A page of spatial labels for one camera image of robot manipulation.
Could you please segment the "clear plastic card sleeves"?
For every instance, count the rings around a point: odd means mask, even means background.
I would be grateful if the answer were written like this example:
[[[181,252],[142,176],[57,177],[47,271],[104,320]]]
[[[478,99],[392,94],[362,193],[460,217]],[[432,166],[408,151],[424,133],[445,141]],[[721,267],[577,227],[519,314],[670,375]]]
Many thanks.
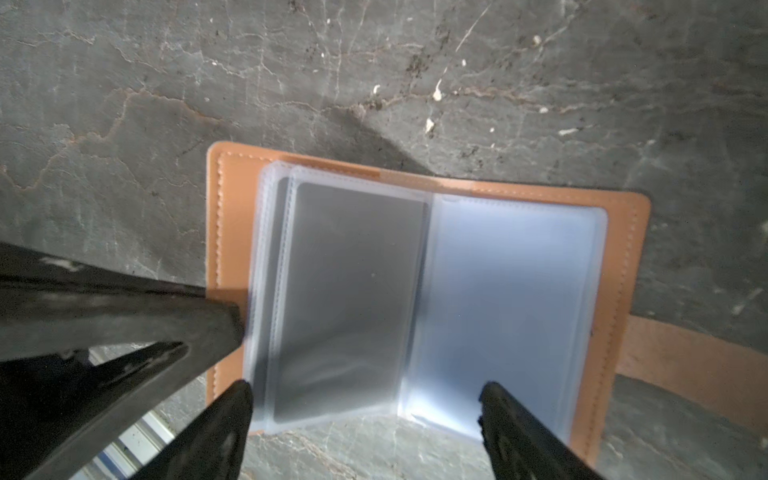
[[[426,200],[412,316],[392,406],[278,429],[280,346],[292,200],[301,183]],[[345,417],[395,414],[477,441],[483,386],[495,381],[567,440],[595,309],[608,217],[596,207],[472,199],[282,162],[258,179],[245,378],[250,428],[274,434]]]

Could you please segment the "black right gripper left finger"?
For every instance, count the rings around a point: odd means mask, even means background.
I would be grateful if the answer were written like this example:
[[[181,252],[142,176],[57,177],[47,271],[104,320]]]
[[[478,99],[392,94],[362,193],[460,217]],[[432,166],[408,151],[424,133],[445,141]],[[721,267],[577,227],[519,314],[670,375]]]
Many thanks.
[[[237,479],[252,413],[252,388],[237,380],[132,479]]]

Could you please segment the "dark grey credit card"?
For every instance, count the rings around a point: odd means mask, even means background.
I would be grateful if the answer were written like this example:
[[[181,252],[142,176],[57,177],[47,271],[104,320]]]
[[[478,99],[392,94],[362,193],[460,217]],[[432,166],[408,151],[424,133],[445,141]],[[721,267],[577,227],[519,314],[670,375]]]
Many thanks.
[[[286,429],[390,407],[428,204],[306,182],[292,207],[272,422]]]

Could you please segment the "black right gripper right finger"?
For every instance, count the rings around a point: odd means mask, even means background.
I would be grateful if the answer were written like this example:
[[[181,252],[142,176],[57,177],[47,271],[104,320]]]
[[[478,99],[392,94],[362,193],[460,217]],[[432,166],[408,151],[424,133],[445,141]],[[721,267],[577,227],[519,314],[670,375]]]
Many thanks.
[[[602,478],[499,383],[486,383],[479,401],[483,446],[497,479]]]

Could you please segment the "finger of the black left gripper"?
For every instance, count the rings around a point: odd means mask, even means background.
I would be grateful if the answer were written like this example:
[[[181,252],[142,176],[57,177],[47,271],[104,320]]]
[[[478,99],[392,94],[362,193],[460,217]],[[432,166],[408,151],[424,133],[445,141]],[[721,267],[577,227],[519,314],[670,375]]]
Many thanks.
[[[4,361],[153,342],[180,343],[219,360],[243,336],[238,307],[206,298],[201,287],[1,246]]]
[[[189,352],[156,342],[99,365],[64,353],[1,345],[1,476],[69,476],[170,395],[167,375]]]

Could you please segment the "aluminium rail front frame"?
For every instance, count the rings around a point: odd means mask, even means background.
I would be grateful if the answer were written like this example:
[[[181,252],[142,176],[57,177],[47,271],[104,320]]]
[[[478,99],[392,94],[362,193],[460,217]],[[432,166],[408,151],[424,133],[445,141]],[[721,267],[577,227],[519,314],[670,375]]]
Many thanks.
[[[175,439],[174,433],[154,411],[98,453],[72,479],[130,479]]]

